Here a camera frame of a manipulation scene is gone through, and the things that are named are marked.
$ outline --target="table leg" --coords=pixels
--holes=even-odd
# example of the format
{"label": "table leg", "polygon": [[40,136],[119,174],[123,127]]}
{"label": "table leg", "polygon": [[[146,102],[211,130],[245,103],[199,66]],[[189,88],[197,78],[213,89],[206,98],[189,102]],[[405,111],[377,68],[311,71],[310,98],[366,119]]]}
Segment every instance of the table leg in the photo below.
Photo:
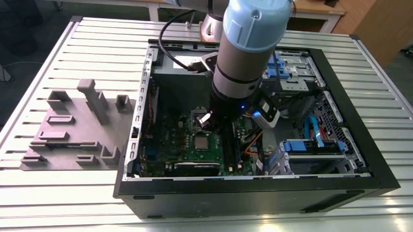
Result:
{"label": "table leg", "polygon": [[158,9],[159,7],[156,6],[156,4],[148,4],[150,20],[152,22],[159,22]]}
{"label": "table leg", "polygon": [[340,20],[340,15],[330,15],[329,16],[329,19],[325,21],[324,25],[322,25],[322,28],[320,30],[321,33],[332,33],[336,25],[337,25],[337,22]]}

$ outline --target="light blue robot arm cap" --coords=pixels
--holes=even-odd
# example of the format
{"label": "light blue robot arm cap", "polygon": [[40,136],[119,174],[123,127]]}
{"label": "light blue robot arm cap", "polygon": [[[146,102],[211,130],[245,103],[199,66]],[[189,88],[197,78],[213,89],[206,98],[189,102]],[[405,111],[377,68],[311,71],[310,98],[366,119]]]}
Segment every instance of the light blue robot arm cap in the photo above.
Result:
{"label": "light blue robot arm cap", "polygon": [[174,4],[179,6],[178,0],[163,0],[166,3]]}
{"label": "light blue robot arm cap", "polygon": [[251,53],[267,51],[282,39],[291,0],[230,0],[223,26],[231,44]]}

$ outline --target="aluminum table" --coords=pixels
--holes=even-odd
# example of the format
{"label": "aluminum table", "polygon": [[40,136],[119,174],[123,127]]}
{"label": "aluminum table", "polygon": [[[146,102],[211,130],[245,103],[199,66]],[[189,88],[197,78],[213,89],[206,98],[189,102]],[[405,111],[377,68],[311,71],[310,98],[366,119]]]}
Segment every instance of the aluminum table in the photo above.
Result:
{"label": "aluminum table", "polygon": [[[19,170],[50,108],[46,98],[94,78],[107,98],[136,97],[147,40],[163,23],[74,17],[0,132],[0,230],[74,231],[398,231],[413,228],[413,110],[348,35],[289,31],[279,46],[324,50],[401,189],[328,213],[140,220],[112,198],[116,171]],[[199,26],[172,24],[164,39],[199,40]]]}

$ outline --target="black computer case frame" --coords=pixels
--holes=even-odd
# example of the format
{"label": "black computer case frame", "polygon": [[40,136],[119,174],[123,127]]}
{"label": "black computer case frame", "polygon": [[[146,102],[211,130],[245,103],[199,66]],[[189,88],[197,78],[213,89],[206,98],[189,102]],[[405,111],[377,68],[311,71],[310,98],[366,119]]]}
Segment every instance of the black computer case frame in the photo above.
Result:
{"label": "black computer case frame", "polygon": [[[181,44],[193,44],[189,51],[197,50],[199,45],[219,46],[189,41],[164,43],[170,45],[167,49],[175,51],[183,49]],[[150,40],[150,44],[158,47],[155,40]],[[313,57],[372,177],[273,179],[263,176],[254,180],[123,181],[123,155],[114,197],[124,201],[140,218],[325,212],[362,197],[400,188],[324,52],[310,48],[281,48],[305,50]]]}

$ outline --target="green circuit board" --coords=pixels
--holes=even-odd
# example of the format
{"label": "green circuit board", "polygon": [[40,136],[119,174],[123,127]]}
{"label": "green circuit board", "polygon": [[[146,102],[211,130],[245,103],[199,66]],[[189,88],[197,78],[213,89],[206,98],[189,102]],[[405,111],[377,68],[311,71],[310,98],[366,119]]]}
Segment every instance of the green circuit board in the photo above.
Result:
{"label": "green circuit board", "polygon": [[[163,116],[156,128],[154,141],[144,145],[142,163],[144,176],[163,176],[168,163],[203,162],[221,166],[221,175],[247,175],[251,165],[225,168],[225,156],[221,136],[215,132],[202,130],[195,122],[198,114],[206,110],[197,108],[187,114]],[[245,119],[235,122],[237,136],[246,134]]]}

